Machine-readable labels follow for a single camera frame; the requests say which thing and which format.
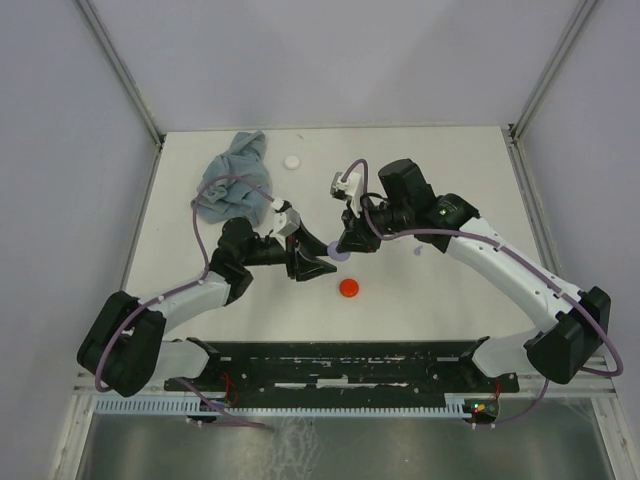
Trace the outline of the purple earbud charging case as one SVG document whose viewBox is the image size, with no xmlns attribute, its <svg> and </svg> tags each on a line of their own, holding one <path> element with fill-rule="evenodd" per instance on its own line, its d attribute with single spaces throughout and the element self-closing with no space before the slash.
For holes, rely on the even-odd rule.
<svg viewBox="0 0 640 480">
<path fill-rule="evenodd" d="M 334 261 L 337 262 L 345 262 L 349 259 L 351 253 L 350 252 L 340 252 L 338 250 L 338 242 L 332 241 L 327 246 L 327 255 Z"/>
</svg>

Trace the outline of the orange earbud charging case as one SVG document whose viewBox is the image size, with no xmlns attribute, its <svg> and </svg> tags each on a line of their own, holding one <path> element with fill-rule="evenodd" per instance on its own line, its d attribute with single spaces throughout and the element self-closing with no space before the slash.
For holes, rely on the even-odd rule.
<svg viewBox="0 0 640 480">
<path fill-rule="evenodd" d="M 345 278 L 339 283 L 339 292 L 343 297 L 353 298 L 360 290 L 359 283 L 353 278 Z"/>
</svg>

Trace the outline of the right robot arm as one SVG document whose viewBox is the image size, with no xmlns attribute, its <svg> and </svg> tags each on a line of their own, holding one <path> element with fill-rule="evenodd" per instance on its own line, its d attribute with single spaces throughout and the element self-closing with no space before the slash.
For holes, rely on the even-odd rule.
<svg viewBox="0 0 640 480">
<path fill-rule="evenodd" d="M 438 195 L 410 159 L 378 172 L 383 194 L 368 189 L 365 160 L 335 175 L 330 194 L 346 207 L 339 253 L 374 253 L 382 242 L 412 236 L 475 270 L 531 320 L 529 331 L 482 337 L 458 368 L 467 389 L 481 391 L 495 377 L 533 368 L 568 384 L 604 343 L 611 308 L 598 287 L 583 290 L 534 264 L 510 245 L 469 202 Z"/>
</svg>

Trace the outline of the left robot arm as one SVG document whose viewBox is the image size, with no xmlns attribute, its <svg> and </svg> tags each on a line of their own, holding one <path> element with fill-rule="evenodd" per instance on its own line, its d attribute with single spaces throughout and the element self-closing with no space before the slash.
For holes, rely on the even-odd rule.
<svg viewBox="0 0 640 480">
<path fill-rule="evenodd" d="M 76 354 L 99 391 L 131 397 L 152 381 L 187 378 L 209 390 L 221 378 L 215 350 L 190 338 L 168 341 L 178 326 L 239 300 L 250 286 L 252 266 L 283 265 L 297 282 L 336 272 L 327 247 L 295 222 L 284 237 L 260 236 L 242 217 L 226 221 L 205 271 L 186 284 L 147 299 L 123 290 L 111 294 Z"/>
</svg>

